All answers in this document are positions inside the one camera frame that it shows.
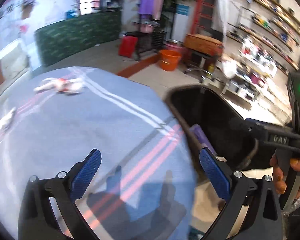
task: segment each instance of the purple towel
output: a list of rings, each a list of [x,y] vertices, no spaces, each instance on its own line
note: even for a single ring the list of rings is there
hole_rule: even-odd
[[[139,13],[151,14],[154,10],[154,0],[140,0]]]
[[[193,125],[190,127],[190,132],[194,134],[194,136],[198,139],[201,143],[202,147],[207,147],[214,156],[217,156],[216,151],[212,147],[211,143],[209,142],[208,138],[206,137],[205,133],[202,131],[201,126],[198,124]]]

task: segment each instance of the white object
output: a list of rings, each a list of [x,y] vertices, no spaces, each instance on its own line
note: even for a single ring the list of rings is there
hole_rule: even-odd
[[[14,107],[9,111],[9,113],[7,113],[4,117],[1,118],[0,131],[7,129],[10,126],[15,113],[16,113],[16,108]]]
[[[274,78],[275,74],[277,73],[277,65],[273,61],[270,61],[270,65],[273,67],[273,69],[270,72],[270,76]]]
[[[248,94],[248,91],[244,88],[239,88],[238,90],[238,96],[241,97],[241,98],[246,98]]]
[[[50,90],[54,88],[58,92],[74,94],[81,93],[83,87],[84,84],[81,78],[70,80],[62,78],[46,78],[42,80],[41,86],[34,89],[34,92],[41,92],[43,90]]]
[[[212,14],[211,28],[223,33],[223,43],[226,43],[227,38],[227,22],[229,18],[229,1],[230,0],[216,0]]]
[[[221,63],[221,70],[228,78],[234,78],[237,73],[237,62],[234,59]]]

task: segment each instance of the blue sign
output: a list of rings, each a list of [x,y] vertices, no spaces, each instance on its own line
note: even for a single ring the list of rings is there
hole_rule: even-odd
[[[177,4],[177,14],[188,15],[189,6]]]

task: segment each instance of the stool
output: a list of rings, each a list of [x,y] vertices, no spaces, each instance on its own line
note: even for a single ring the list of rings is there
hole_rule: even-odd
[[[208,74],[208,75],[210,75],[210,76],[213,76],[213,73],[210,73],[210,72],[208,72],[207,70],[204,70],[204,69],[202,68],[202,67],[203,67],[203,59],[207,60],[207,59],[209,59],[209,58],[212,58],[212,57],[218,57],[218,56],[211,56],[211,55],[208,55],[208,54],[205,54],[205,53],[198,52],[198,51],[193,50],[193,49],[191,49],[191,53],[192,53],[192,54],[195,54],[195,55],[197,55],[197,56],[199,56],[199,57],[201,57],[201,61],[200,61],[199,66],[196,66],[196,65],[193,65],[193,64],[189,63],[190,60],[188,60],[188,62],[187,62],[187,64],[186,64],[187,70],[184,71],[184,74],[188,74],[188,73],[191,72],[191,71],[200,71],[200,73],[201,73],[201,80],[200,80],[200,83],[203,83],[204,80],[205,80],[205,78],[206,78],[205,75]]]

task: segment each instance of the gray cloth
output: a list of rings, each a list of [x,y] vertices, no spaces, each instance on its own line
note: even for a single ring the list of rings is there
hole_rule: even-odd
[[[86,87],[72,96],[53,90],[35,95],[33,89],[48,77],[82,77]],[[186,239],[196,176],[185,136],[166,136],[170,128],[181,135],[181,128],[153,90],[100,69],[73,67],[24,82],[0,109],[0,119],[12,107],[17,108],[12,125],[0,132],[0,221],[15,239],[29,177],[69,171],[93,148],[100,150],[102,163],[76,205],[85,215],[100,198],[115,195],[102,210],[92,211],[91,224],[120,202],[93,227],[97,236]],[[52,206],[65,231],[55,201]]]

